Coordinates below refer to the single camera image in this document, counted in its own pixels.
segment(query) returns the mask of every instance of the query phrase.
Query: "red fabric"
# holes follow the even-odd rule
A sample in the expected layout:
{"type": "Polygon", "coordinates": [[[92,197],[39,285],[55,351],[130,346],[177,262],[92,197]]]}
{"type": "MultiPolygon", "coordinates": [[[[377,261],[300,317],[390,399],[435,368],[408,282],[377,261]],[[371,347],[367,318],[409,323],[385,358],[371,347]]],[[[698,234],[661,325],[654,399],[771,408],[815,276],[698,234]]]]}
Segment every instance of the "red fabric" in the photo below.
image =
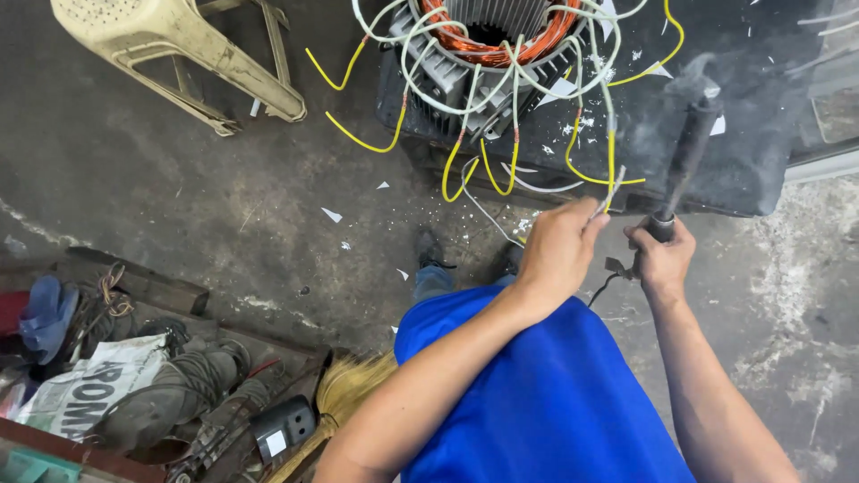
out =
{"type": "Polygon", "coordinates": [[[30,302],[30,292],[0,294],[0,336],[18,333],[18,316],[30,302]]]}

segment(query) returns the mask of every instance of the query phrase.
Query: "broom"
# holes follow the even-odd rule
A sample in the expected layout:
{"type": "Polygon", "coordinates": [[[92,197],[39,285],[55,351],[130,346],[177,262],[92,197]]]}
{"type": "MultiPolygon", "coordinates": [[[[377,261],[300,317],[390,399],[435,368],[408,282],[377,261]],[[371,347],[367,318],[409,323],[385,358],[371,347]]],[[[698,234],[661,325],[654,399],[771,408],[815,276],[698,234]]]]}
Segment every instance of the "broom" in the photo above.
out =
{"type": "Polygon", "coordinates": [[[320,444],[334,436],[337,429],[355,413],[373,389],[397,369],[393,351],[378,358],[358,362],[354,356],[332,362],[322,376],[316,392],[320,424],[301,449],[277,469],[265,483],[283,483],[320,444]]]}

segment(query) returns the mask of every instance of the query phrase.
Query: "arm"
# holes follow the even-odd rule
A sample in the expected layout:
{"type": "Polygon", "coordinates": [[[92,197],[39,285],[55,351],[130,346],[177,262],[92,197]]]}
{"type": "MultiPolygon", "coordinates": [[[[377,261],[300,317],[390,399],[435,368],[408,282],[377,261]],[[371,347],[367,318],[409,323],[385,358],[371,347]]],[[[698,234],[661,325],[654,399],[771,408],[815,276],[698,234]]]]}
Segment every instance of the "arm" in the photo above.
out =
{"type": "Polygon", "coordinates": [[[596,206],[585,199],[541,213],[516,281],[384,381],[326,446],[314,483],[391,481],[492,358],[578,290],[608,223],[608,215],[588,222],[596,206]]]}
{"type": "Polygon", "coordinates": [[[642,249],[642,287],[653,310],[677,440],[698,481],[799,483],[781,446],[734,387],[695,315],[683,280],[695,239],[678,219],[665,244],[646,230],[624,232],[642,249]]]}

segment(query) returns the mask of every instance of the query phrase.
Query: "jeans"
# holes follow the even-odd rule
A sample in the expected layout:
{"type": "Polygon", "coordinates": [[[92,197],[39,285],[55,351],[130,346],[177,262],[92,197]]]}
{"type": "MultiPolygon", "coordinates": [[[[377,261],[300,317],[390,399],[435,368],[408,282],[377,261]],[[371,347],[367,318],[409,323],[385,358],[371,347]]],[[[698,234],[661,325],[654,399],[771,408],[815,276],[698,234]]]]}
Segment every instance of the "jeans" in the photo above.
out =
{"type": "MultiPolygon", "coordinates": [[[[516,280],[515,275],[504,275],[495,285],[506,287],[516,280]]],[[[454,291],[454,279],[440,266],[426,266],[415,275],[415,303],[454,291]]]]}

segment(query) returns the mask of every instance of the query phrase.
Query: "yellow wire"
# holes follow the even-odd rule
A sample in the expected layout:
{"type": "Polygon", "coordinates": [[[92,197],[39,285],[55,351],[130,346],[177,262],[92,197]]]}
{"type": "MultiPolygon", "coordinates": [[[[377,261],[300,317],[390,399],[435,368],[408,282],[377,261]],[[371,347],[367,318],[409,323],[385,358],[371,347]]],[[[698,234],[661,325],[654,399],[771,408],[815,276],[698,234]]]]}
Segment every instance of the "yellow wire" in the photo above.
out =
{"type": "Polygon", "coordinates": [[[650,67],[649,69],[642,72],[641,74],[638,74],[637,76],[632,76],[632,77],[630,77],[628,79],[624,79],[622,81],[615,81],[613,83],[609,83],[608,87],[618,86],[620,84],[626,84],[628,82],[632,82],[632,81],[634,81],[638,78],[641,78],[643,76],[647,76],[650,72],[653,72],[654,70],[659,69],[667,61],[671,60],[671,58],[674,57],[674,54],[680,50],[680,48],[683,46],[683,40],[685,39],[685,34],[683,32],[683,27],[680,26],[680,23],[678,21],[674,20],[674,17],[671,16],[671,10],[668,9],[668,0],[665,0],[665,17],[668,19],[668,21],[671,22],[672,25],[674,25],[677,28],[677,32],[678,32],[678,34],[680,34],[680,40],[677,42],[677,46],[674,47],[674,50],[671,51],[671,53],[668,54],[668,57],[664,58],[659,64],[655,64],[653,67],[650,67]]]}
{"type": "MultiPolygon", "coordinates": [[[[608,185],[608,184],[610,184],[608,181],[595,180],[594,178],[588,178],[588,177],[587,177],[587,176],[585,176],[584,174],[579,173],[579,170],[578,170],[578,169],[576,169],[576,167],[575,167],[575,166],[573,166],[573,163],[572,163],[572,162],[570,162],[570,151],[573,149],[573,144],[575,144],[575,143],[576,143],[576,135],[578,134],[578,132],[579,132],[579,119],[578,119],[578,118],[576,118],[576,125],[575,125],[575,127],[573,127],[573,137],[570,139],[570,143],[569,143],[569,144],[567,144],[567,153],[564,155],[564,159],[566,159],[566,160],[567,160],[567,167],[568,167],[568,168],[570,168],[570,170],[572,170],[572,172],[573,172],[573,173],[576,173],[576,175],[577,175],[579,178],[582,178],[582,179],[583,179],[583,180],[585,180],[585,181],[590,181],[590,182],[592,182],[592,183],[596,183],[596,184],[598,184],[598,185],[608,185]]],[[[612,155],[614,155],[614,143],[612,143],[611,150],[612,150],[612,155]]],[[[631,185],[631,184],[633,184],[633,183],[644,183],[644,178],[642,178],[642,179],[640,179],[640,180],[629,180],[629,181],[624,181],[624,182],[622,182],[622,183],[620,183],[620,184],[621,184],[621,185],[631,185]]]]}
{"type": "Polygon", "coordinates": [[[462,194],[462,190],[465,189],[464,185],[468,184],[468,180],[472,178],[472,174],[474,174],[474,170],[480,164],[479,162],[475,162],[472,164],[472,168],[466,174],[466,180],[460,185],[460,189],[456,191],[456,194],[453,198],[448,196],[448,173],[450,173],[450,165],[454,162],[454,156],[456,156],[456,151],[460,150],[460,141],[457,141],[454,144],[454,150],[450,151],[450,156],[448,156],[448,162],[444,165],[444,173],[442,174],[442,196],[444,200],[448,203],[453,203],[457,198],[462,194]]]}
{"type": "Polygon", "coordinates": [[[510,184],[507,186],[507,191],[501,191],[498,183],[495,182],[495,177],[492,176],[492,170],[489,169],[489,158],[486,156],[486,145],[483,138],[480,138],[480,150],[483,151],[484,164],[486,165],[486,173],[489,175],[489,181],[492,181],[492,186],[495,191],[501,196],[507,196],[513,191],[513,181],[516,179],[516,158],[519,157],[519,143],[513,143],[513,160],[510,162],[510,184]]]}
{"type": "Polygon", "coordinates": [[[606,198],[606,209],[603,213],[608,213],[608,207],[612,205],[612,191],[614,191],[614,130],[608,132],[608,198],[606,198]]]}
{"type": "Polygon", "coordinates": [[[352,66],[355,65],[355,61],[358,60],[358,56],[361,54],[361,51],[364,49],[364,44],[366,43],[367,42],[365,38],[365,40],[362,40],[361,43],[358,44],[358,48],[355,50],[355,55],[353,55],[352,60],[349,61],[349,67],[346,67],[346,75],[343,77],[343,83],[340,85],[335,84],[334,82],[332,82],[331,79],[328,78],[325,71],[322,70],[322,67],[320,67],[318,62],[316,62],[314,55],[310,53],[310,49],[304,49],[304,52],[308,53],[310,61],[314,63],[314,65],[316,66],[316,70],[318,70],[320,74],[322,74],[322,77],[325,78],[325,80],[328,82],[328,85],[335,88],[336,90],[343,90],[343,88],[346,87],[346,83],[349,81],[349,74],[352,73],[352,66]]]}
{"type": "Polygon", "coordinates": [[[335,126],[340,128],[340,131],[342,131],[343,134],[345,134],[346,136],[349,136],[349,138],[352,141],[355,141],[356,143],[360,144],[361,146],[367,148],[368,150],[375,151],[377,153],[387,153],[388,151],[392,150],[393,147],[397,144],[397,138],[399,138],[399,128],[401,128],[403,126],[403,118],[405,118],[405,102],[403,102],[403,108],[400,109],[400,111],[399,111],[399,120],[397,120],[397,129],[393,132],[393,140],[391,141],[391,145],[386,147],[386,148],[374,148],[373,146],[370,146],[369,144],[364,143],[361,139],[358,139],[355,136],[353,136],[351,132],[346,131],[346,128],[342,127],[340,125],[340,123],[338,123],[337,120],[334,119],[333,116],[331,116],[331,113],[329,113],[328,111],[325,111],[325,115],[328,116],[328,119],[330,119],[331,122],[334,123],[335,126]]]}

